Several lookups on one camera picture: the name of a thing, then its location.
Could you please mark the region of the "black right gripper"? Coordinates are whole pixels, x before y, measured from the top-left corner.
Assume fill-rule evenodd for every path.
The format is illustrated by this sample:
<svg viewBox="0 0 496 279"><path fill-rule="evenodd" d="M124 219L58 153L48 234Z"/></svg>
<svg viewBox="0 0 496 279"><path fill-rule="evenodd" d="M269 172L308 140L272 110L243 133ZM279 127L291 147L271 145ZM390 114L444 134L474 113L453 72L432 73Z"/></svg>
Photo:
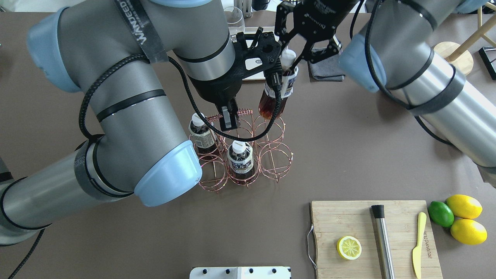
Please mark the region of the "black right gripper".
<svg viewBox="0 0 496 279"><path fill-rule="evenodd" d="M300 35L307 42L299 60L316 64L342 53L341 42L334 37L337 27L358 3L357 0L302 0L297 4L282 1L276 8L274 33L283 47L280 62L283 71L298 72L298 55L289 42ZM328 45L316 48L315 43L329 40Z"/></svg>

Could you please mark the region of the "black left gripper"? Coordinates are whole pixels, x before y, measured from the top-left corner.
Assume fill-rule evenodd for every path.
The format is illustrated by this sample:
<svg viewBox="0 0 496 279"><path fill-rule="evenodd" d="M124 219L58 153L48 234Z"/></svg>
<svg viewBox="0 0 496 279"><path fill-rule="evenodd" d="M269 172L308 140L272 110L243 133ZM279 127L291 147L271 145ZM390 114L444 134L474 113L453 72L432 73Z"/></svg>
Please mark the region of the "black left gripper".
<svg viewBox="0 0 496 279"><path fill-rule="evenodd" d="M235 100L242 80L248 70L245 66L234 66L222 73L221 66L188 66L188 76L200 97L216 105L222 119L221 131L237 129L238 106Z"/></svg>

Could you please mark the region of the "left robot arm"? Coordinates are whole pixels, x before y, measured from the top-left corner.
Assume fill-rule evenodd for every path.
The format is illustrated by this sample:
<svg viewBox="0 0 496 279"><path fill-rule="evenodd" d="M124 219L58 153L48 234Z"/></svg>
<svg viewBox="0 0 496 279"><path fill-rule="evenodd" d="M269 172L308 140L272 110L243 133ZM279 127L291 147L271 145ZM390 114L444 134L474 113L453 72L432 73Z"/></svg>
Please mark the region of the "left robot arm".
<svg viewBox="0 0 496 279"><path fill-rule="evenodd" d="M194 82L234 70L219 0L87 0L30 28L27 48L61 90L85 92L104 134L18 181L1 182L1 245L60 218L136 194L153 207L198 184L202 168L152 67L173 51Z"/></svg>

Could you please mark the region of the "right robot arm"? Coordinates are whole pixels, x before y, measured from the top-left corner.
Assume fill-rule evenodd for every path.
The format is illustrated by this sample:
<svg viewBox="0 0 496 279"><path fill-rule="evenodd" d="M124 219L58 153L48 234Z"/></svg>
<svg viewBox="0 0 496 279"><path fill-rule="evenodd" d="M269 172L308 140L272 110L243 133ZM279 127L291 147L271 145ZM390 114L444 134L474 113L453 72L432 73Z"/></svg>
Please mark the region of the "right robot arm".
<svg viewBox="0 0 496 279"><path fill-rule="evenodd" d="M338 55L348 78L371 92L383 91L413 116L424 118L494 186L495 106L426 43L448 15L474 11L485 1L378 0L367 25L341 50L336 29L356 3L283 1L277 7L275 33L284 47L296 35L306 39L299 60L315 63Z"/></svg>

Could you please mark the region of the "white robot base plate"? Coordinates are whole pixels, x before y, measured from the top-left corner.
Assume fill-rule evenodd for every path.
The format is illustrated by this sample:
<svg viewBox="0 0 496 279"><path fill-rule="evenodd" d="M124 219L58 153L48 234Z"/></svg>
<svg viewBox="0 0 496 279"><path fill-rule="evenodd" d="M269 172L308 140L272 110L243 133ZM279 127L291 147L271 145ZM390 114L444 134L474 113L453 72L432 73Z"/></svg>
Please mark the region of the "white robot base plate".
<svg viewBox="0 0 496 279"><path fill-rule="evenodd" d="M190 279L291 279L290 267L285 266L238 266L238 267L196 267L189 274Z"/></svg>

